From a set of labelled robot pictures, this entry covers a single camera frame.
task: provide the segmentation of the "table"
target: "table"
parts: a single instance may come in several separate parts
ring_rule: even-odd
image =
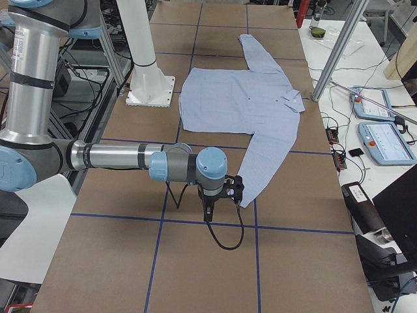
[[[342,21],[320,21],[320,27],[328,29],[333,27],[334,29],[341,29],[343,27]],[[330,55],[330,49],[314,42],[309,33],[309,21],[304,21],[302,28],[299,30],[300,38],[304,51],[306,53],[306,59],[310,68],[310,74],[313,79],[318,80],[321,74],[321,70],[324,68],[326,60]],[[365,85],[369,87],[382,87],[388,89],[388,94],[391,100],[392,105],[396,106],[407,106],[414,105],[411,97],[407,93],[404,87],[401,86],[400,81],[387,80],[384,76],[384,69],[388,65],[389,61],[385,58],[379,43],[373,36],[369,27],[365,22],[360,22],[352,36],[352,41],[360,41],[363,46],[354,52],[351,56],[346,58],[341,58],[336,69],[342,68],[341,70],[336,70],[332,79],[335,82],[338,82],[344,86],[352,87],[354,85]],[[373,65],[381,65],[377,67],[371,67],[367,70],[358,70],[358,69],[347,69],[347,68],[368,68]],[[339,123],[339,125],[347,125],[348,120],[342,114],[350,116],[352,112],[352,106],[349,102],[349,93],[339,89],[332,88],[332,101],[329,97],[330,88],[327,87],[323,96],[319,101],[320,110],[323,112],[323,116],[331,116]],[[401,110],[404,115],[411,117],[412,119],[417,119],[417,110],[416,108],[403,108],[397,109]],[[327,125],[327,120],[324,119],[324,125]],[[358,135],[358,124],[365,120],[359,119],[354,114],[351,117],[351,122],[349,129],[347,127],[341,127],[339,129],[339,138],[341,144],[346,148],[346,151],[350,149],[355,149],[361,147],[362,150],[366,152],[366,148],[363,146],[362,140]],[[415,136],[417,135],[417,126],[407,123],[409,126],[410,133]],[[414,154],[417,153],[417,147],[411,146],[411,149]],[[357,162],[360,167],[362,164],[358,158],[351,158],[351,160]],[[366,178],[362,183],[363,189],[366,191],[367,195],[372,199],[390,183],[395,181],[399,176],[405,173],[410,169],[410,166],[377,166],[376,163],[369,157],[367,152],[362,156],[364,161],[364,166],[366,170]],[[360,179],[360,170],[351,162],[347,161],[347,170],[343,170],[339,176],[340,185],[351,183],[353,181],[359,181]],[[375,238],[368,236],[369,239],[375,241]],[[399,251],[398,247],[395,244],[387,244],[382,247],[388,248],[392,246]],[[385,306],[392,306],[392,303],[389,302],[379,302],[375,297],[373,291],[371,291],[372,300],[376,312],[380,312]],[[404,298],[401,298],[398,307],[395,312],[410,312],[412,308],[417,306],[417,296],[410,295]]]
[[[124,95],[102,142],[215,145],[236,174],[250,136],[184,131],[178,97],[192,67],[247,69],[241,33],[301,90],[298,139],[243,211],[246,236],[233,252],[202,223],[196,189],[176,210],[145,171],[89,171],[32,312],[372,312],[292,10],[160,2],[151,29],[159,67],[177,77],[171,106],[129,107]],[[230,203],[218,204],[214,221],[224,244],[237,242]]]

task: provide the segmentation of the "white table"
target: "white table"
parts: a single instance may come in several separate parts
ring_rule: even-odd
[[[310,75],[313,79],[318,80],[321,75],[321,70],[324,68],[328,56],[330,55],[330,48],[327,48],[315,42],[317,39],[314,39],[310,35],[309,22],[309,20],[304,20],[303,26],[299,30],[299,33],[304,53],[306,54],[306,59],[310,68]],[[343,21],[322,20],[320,21],[319,27],[322,27],[324,29],[328,29],[328,27],[333,27],[335,29],[340,30],[343,27],[343,23]],[[377,40],[375,39],[365,22],[360,22],[358,24],[354,32],[354,35],[352,36],[352,40],[361,41],[363,43],[363,46],[356,50],[350,56],[346,58],[342,57],[336,69],[367,68],[372,65],[377,65],[381,61],[383,62],[376,68],[376,70],[375,67],[372,67],[367,70],[336,70],[332,75],[332,79],[335,82],[338,82],[346,87],[352,87],[354,85],[365,85],[365,83],[368,81],[368,79],[371,77],[375,70],[375,73],[372,75],[372,78],[366,83],[366,86],[378,88],[391,88],[401,85],[401,82],[399,81],[387,80],[385,78],[383,70],[389,62],[385,58],[385,54],[380,48],[379,43],[377,42]],[[323,116],[331,116],[339,123],[339,125],[346,125],[348,123],[347,118],[332,109],[332,101],[330,101],[329,97],[330,86],[331,85],[329,85],[326,88],[323,96],[319,101],[320,110],[324,112]],[[350,116],[352,112],[352,106],[349,102],[349,93],[343,91],[338,87],[334,87],[331,90],[331,94],[334,108],[337,111],[347,116]],[[389,89],[388,95],[390,97],[392,105],[394,106],[406,106],[414,104],[404,87]],[[399,112],[401,112],[402,114],[407,115],[412,119],[417,119],[416,108],[405,108],[398,110],[400,110]],[[369,169],[366,171],[366,178],[365,181],[362,183],[362,187],[364,188],[368,196],[370,198],[373,198],[381,190],[383,190],[390,183],[395,181],[399,176],[405,173],[410,168],[410,166],[376,165],[376,163],[368,155],[366,148],[363,146],[362,140],[358,135],[358,124],[362,121],[365,120],[358,119],[355,117],[354,114],[352,114],[349,129],[347,127],[339,128],[339,140],[346,149],[346,151],[360,147],[365,152],[365,155],[362,156],[362,160],[364,161],[365,167]],[[327,125],[328,121],[327,119],[324,119],[323,122],[324,125]],[[409,126],[410,133],[414,137],[417,137],[417,126],[412,125],[410,123],[407,124]],[[333,121],[329,121],[329,125],[334,126],[335,123]],[[408,135],[405,136],[405,139],[407,141],[411,140],[411,138],[408,137]],[[417,145],[411,146],[411,149],[414,154],[417,154]],[[356,160],[354,161],[362,167],[362,164],[360,163],[358,158],[355,159]],[[348,169],[343,170],[340,173],[340,185],[351,183],[353,181],[359,181],[360,179],[360,170],[350,161],[347,161],[347,166]],[[369,290],[369,292],[372,296],[375,312],[381,312],[381,310],[386,305],[392,306],[392,304],[388,302],[382,303],[378,301],[371,289]],[[395,313],[415,312],[415,308],[417,308],[417,295],[403,296],[399,301],[397,308],[395,309]]]

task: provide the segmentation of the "red object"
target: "red object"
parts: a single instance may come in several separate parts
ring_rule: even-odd
[[[297,14],[297,27],[301,28],[302,21],[304,21],[304,18],[306,17],[308,7],[310,6],[310,0],[302,0],[300,3],[300,8],[298,9]]]

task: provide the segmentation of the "brown cardboard surface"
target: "brown cardboard surface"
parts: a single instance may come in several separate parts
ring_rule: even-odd
[[[197,25],[200,8],[200,3],[159,1],[152,15],[151,23]]]
[[[253,35],[273,57],[306,59],[297,30],[249,29],[249,34]]]
[[[285,6],[248,5],[249,27],[296,29],[293,9]]]
[[[198,153],[202,148],[192,147],[192,149],[194,153]],[[227,173],[229,175],[237,175],[246,150],[222,150],[227,155]],[[171,183],[171,188],[177,199],[183,186],[184,184],[181,183]],[[253,204],[251,204],[246,209],[240,210],[243,223],[245,225],[255,224],[253,209]],[[184,193],[180,209],[176,209],[173,201],[170,198],[168,199],[165,218],[172,220],[192,220],[196,222],[203,221],[203,207],[195,186],[189,186],[187,188],[186,192]],[[229,199],[222,199],[217,201],[216,205],[214,206],[213,222],[239,224],[235,204]]]
[[[31,312],[142,312],[158,227],[72,216]]]
[[[193,52],[197,26],[151,24],[155,52]]]
[[[299,90],[303,98],[311,98],[314,87],[313,80],[308,72],[307,61],[283,59],[276,59],[275,61],[281,66],[294,89]]]
[[[148,171],[94,169],[89,170],[72,211],[160,218],[165,193],[166,186],[152,180]]]
[[[246,28],[208,27],[198,28],[195,54],[243,57],[239,36]]]
[[[117,99],[103,138],[175,142],[180,119],[178,94],[173,95],[169,108],[128,106],[127,94]]]
[[[319,103],[303,100],[305,111],[300,114],[297,139],[293,151],[330,152],[321,119]]]
[[[156,62],[164,75],[175,77],[174,92],[181,91],[190,69],[191,55],[158,53]]]
[[[195,55],[192,67],[209,70],[247,70],[248,65],[243,57],[218,57]]]
[[[353,235],[259,230],[262,312],[374,312]]]
[[[289,153],[257,199],[258,224],[352,231],[330,155]]]
[[[235,227],[214,227],[225,245]],[[257,312],[254,230],[238,250],[220,250],[205,225],[164,224],[148,313]]]
[[[246,6],[206,3],[201,11],[200,25],[246,27]]]
[[[238,6],[158,3],[152,24],[158,65],[177,76],[176,91],[191,59],[195,67],[245,69],[238,36],[246,28],[199,26],[197,31],[197,26],[163,23],[195,25],[200,12],[207,23],[220,23],[220,16],[230,17],[224,23],[240,23],[234,9],[243,12]],[[258,27],[294,25],[286,8],[253,6],[248,12]],[[309,93],[297,30],[250,33],[280,58],[294,87]],[[191,58],[196,34],[196,54],[222,57]],[[118,100],[105,138],[175,142],[178,94],[168,109],[129,107],[124,101]],[[245,238],[233,252],[221,250],[210,236],[194,186],[176,210],[166,186],[146,171],[90,170],[33,312],[372,312],[318,105],[304,104],[293,147],[299,152],[288,155],[256,206],[242,209]],[[179,142],[201,145],[194,151],[208,145],[246,148],[250,138],[179,132]],[[224,151],[234,175],[245,149]],[[178,197],[183,184],[171,186]],[[231,202],[216,204],[214,222],[223,223],[214,226],[223,244],[238,242]]]

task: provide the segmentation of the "computer monitor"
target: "computer monitor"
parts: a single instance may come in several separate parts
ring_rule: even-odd
[[[382,221],[407,260],[417,260],[417,166],[373,198]]]

